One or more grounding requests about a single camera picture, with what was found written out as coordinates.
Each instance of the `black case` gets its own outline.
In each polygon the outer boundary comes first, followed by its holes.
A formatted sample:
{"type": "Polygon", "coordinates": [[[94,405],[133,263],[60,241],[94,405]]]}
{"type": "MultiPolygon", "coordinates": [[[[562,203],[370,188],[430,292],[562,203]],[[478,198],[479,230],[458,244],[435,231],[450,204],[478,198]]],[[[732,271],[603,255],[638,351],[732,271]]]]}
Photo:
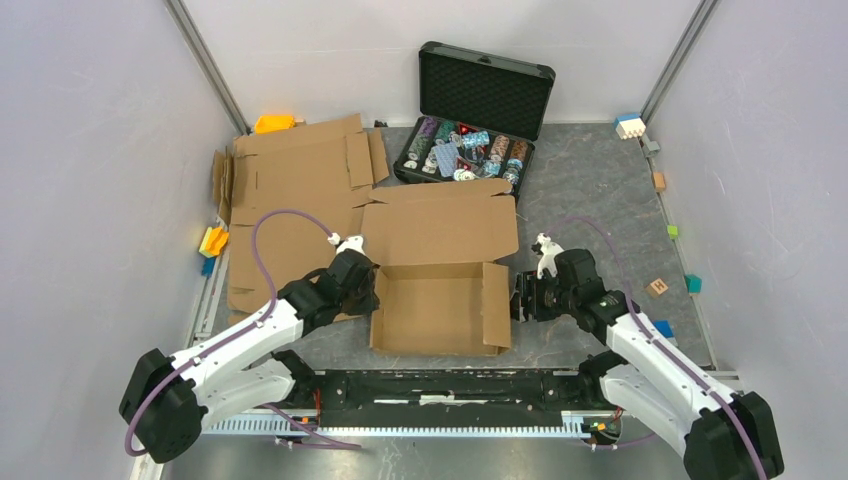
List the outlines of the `black case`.
{"type": "MultiPolygon", "coordinates": [[[[524,166],[512,194],[518,199],[521,184],[530,169],[556,73],[551,67],[489,55],[464,48],[427,42],[418,51],[419,117],[400,156],[394,163],[395,175],[406,183],[454,181],[422,171],[423,159],[415,169],[404,167],[407,151],[427,116],[451,120],[489,132],[488,157],[497,135],[510,138],[507,152],[517,140],[527,142],[524,166]]],[[[433,146],[430,139],[425,151],[433,146]]],[[[498,177],[506,171],[506,159],[498,177]]]]}

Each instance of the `teal cube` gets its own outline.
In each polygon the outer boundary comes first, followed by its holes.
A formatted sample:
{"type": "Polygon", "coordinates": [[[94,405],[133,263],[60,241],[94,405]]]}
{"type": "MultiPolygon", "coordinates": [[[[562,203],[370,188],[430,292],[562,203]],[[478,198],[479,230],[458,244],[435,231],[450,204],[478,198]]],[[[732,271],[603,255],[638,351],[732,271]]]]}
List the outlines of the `teal cube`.
{"type": "Polygon", "coordinates": [[[701,293],[701,277],[689,273],[684,275],[683,278],[686,279],[686,289],[689,290],[689,293],[701,293]]]}

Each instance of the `flattened cardboard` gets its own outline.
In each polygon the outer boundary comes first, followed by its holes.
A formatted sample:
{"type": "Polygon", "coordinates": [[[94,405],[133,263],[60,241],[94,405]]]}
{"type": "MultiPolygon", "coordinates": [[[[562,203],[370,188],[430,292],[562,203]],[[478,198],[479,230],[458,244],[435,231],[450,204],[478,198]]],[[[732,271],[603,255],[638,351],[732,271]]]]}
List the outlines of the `flattened cardboard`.
{"type": "Polygon", "coordinates": [[[362,233],[368,256],[381,265],[374,350],[497,355],[511,347],[509,271],[491,263],[518,250],[508,189],[491,179],[370,193],[375,203],[364,208],[362,233]]]}
{"type": "MultiPolygon", "coordinates": [[[[299,209],[342,237],[357,234],[361,207],[373,183],[388,176],[388,166],[380,132],[366,134],[359,115],[239,137],[233,150],[233,156],[216,154],[213,195],[230,225],[229,306],[253,312],[269,294],[252,254],[256,222],[272,210],[299,209]]],[[[334,256],[326,235],[294,215],[263,223],[258,243],[278,288],[326,267],[334,256]]]]}

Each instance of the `poker chip case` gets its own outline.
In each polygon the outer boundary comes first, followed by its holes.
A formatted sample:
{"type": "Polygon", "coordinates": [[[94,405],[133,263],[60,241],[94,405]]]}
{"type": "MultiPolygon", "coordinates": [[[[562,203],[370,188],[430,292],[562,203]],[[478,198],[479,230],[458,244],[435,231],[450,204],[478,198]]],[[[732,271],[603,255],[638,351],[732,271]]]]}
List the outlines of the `poker chip case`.
{"type": "Polygon", "coordinates": [[[421,47],[418,66],[423,116],[394,163],[397,178],[405,183],[506,178],[517,200],[532,163],[532,142],[539,138],[554,70],[439,42],[421,47]],[[463,140],[473,146],[462,146],[463,140]],[[445,150],[444,144],[451,141],[459,141],[459,156],[464,158],[457,159],[455,175],[448,175],[445,164],[451,149],[445,150]]]}

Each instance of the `white wall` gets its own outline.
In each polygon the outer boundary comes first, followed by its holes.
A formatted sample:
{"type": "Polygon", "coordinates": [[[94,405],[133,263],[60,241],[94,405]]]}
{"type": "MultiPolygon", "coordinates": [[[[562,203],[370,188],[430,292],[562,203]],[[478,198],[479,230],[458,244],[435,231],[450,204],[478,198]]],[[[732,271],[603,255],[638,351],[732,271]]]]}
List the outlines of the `white wall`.
{"type": "Polygon", "coordinates": [[[844,478],[848,4],[721,2],[649,130],[720,360],[787,479],[844,478]]]}
{"type": "Polygon", "coordinates": [[[418,114],[418,48],[436,40],[557,72],[547,121],[642,109],[697,0],[186,0],[236,101],[320,121],[418,114]]]}
{"type": "Polygon", "coordinates": [[[234,131],[162,2],[3,2],[0,44],[0,477],[126,478],[118,403],[186,339],[234,131]]]}

